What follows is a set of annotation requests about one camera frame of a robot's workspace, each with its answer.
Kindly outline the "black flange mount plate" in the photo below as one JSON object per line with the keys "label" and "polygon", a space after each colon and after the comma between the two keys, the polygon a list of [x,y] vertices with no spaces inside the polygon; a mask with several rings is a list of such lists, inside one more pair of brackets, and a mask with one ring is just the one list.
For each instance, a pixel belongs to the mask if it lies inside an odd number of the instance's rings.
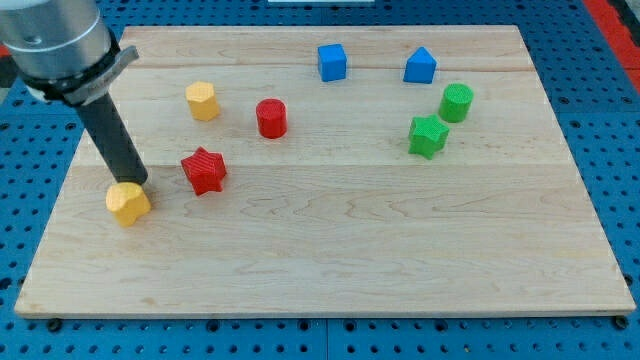
{"label": "black flange mount plate", "polygon": [[23,72],[23,81],[34,97],[42,101],[61,101],[67,106],[85,106],[106,95],[109,86],[132,62],[139,58],[135,46],[122,50],[113,31],[107,53],[90,67],[65,77],[32,76]]}

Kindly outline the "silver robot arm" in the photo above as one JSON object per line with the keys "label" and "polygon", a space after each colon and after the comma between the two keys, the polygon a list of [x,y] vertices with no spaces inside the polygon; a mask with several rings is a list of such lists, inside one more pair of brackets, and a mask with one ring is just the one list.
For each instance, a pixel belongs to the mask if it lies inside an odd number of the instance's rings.
{"label": "silver robot arm", "polygon": [[73,108],[118,183],[142,185],[148,173],[109,94],[139,58],[121,48],[92,0],[5,0],[1,43],[28,91]]}

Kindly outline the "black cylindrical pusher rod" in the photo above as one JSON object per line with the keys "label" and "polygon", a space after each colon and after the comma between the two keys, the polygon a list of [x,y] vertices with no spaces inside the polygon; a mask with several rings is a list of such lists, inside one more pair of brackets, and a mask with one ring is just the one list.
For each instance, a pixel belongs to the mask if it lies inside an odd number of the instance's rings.
{"label": "black cylindrical pusher rod", "polygon": [[77,107],[76,113],[114,179],[144,184],[147,170],[110,95]]}

